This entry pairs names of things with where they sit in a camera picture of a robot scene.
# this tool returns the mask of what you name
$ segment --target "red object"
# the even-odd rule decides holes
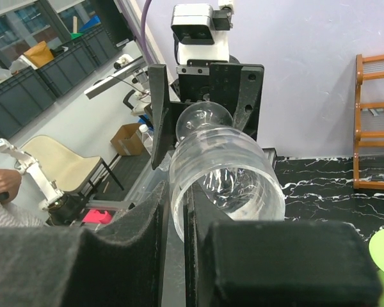
[[[108,211],[101,213],[97,209],[91,209],[88,211],[87,215],[84,216],[84,223],[95,223],[95,224],[109,224],[113,219],[112,215]]]

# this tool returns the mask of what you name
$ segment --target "beige chair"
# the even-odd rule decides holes
[[[49,136],[36,136],[21,149],[40,162],[46,177],[50,181],[55,180],[57,187],[63,192],[83,196],[82,190],[86,184],[90,184],[96,189],[90,179],[101,165],[124,190],[122,184],[101,157],[81,157]]]

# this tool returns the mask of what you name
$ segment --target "black marble surface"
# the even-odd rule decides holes
[[[384,181],[384,157],[360,159],[360,178]],[[278,159],[286,220],[343,221],[368,242],[384,228],[384,191],[353,189],[353,160]]]

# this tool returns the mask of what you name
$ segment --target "bolt hole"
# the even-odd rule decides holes
[[[244,111],[246,112],[246,113],[250,113],[251,111],[253,110],[253,108],[252,108],[252,106],[251,105],[246,105],[246,107],[244,107]]]

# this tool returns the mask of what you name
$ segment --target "chair backrest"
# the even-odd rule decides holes
[[[51,181],[57,180],[70,165],[84,159],[49,136],[36,136],[21,149],[40,162],[42,171]]]

